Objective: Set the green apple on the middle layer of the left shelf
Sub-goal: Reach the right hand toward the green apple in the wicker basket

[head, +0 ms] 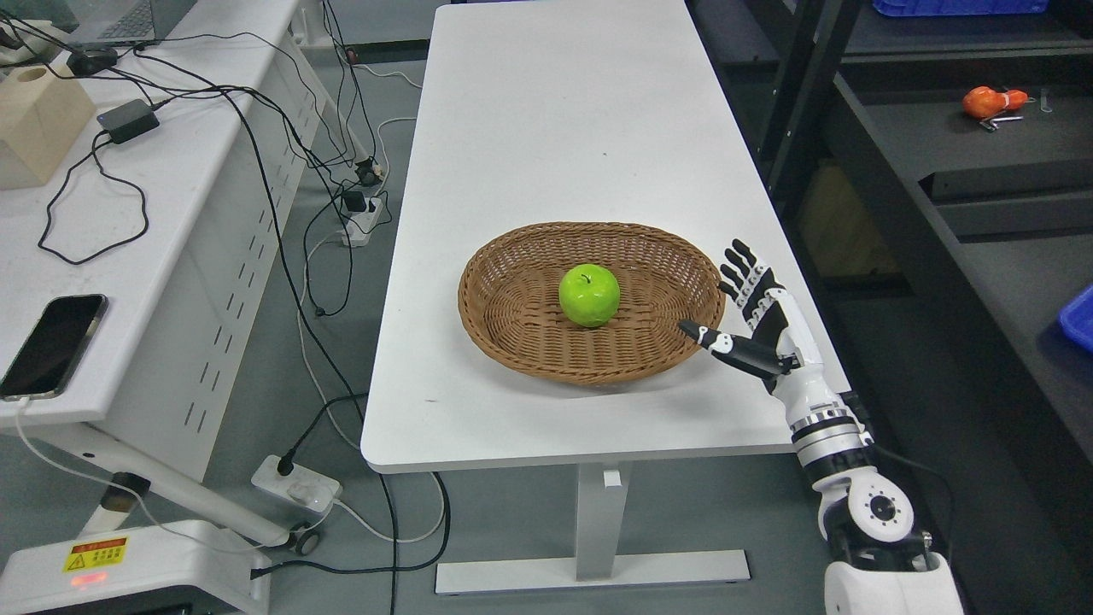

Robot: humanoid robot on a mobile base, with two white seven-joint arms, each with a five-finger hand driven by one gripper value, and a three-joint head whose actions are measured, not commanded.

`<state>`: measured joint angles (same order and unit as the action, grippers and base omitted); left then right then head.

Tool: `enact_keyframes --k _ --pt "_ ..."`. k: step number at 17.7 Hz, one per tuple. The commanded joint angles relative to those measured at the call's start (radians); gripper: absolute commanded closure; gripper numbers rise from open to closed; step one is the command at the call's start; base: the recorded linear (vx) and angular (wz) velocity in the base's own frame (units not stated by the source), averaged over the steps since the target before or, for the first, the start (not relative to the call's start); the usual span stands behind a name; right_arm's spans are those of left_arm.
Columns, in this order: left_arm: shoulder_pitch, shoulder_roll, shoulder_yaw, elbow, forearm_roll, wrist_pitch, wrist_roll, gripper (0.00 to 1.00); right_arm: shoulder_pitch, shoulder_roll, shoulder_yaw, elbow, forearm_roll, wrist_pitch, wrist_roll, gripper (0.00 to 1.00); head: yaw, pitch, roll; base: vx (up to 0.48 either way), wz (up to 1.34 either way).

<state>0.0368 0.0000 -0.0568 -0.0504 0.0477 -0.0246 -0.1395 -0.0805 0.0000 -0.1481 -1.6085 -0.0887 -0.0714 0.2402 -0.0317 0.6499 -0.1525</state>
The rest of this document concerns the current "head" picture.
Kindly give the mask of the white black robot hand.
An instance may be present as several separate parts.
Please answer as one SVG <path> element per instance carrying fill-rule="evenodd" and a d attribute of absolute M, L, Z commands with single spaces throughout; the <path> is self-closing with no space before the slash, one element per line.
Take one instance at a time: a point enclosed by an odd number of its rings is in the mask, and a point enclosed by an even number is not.
<path fill-rule="evenodd" d="M 768 393 L 781 401 L 789 425 L 822 409 L 846 409 L 825 381 L 815 335 L 792 292 L 778 283 L 768 262 L 738 238 L 722 255 L 727 261 L 718 287 L 740 310 L 750 338 L 687 319 L 680 320 L 680 330 L 716 359 L 761 378 Z"/>

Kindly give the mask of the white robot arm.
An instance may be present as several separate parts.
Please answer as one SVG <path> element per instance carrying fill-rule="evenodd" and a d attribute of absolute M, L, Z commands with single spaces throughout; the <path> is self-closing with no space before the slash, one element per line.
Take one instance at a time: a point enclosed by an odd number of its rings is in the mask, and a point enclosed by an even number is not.
<path fill-rule="evenodd" d="M 827 614 L 961 614 L 949 563 L 916 527 L 909 496 L 869 458 L 870 437 L 842 398 L 780 395 L 796 456 L 821 496 L 832 563 Z"/>

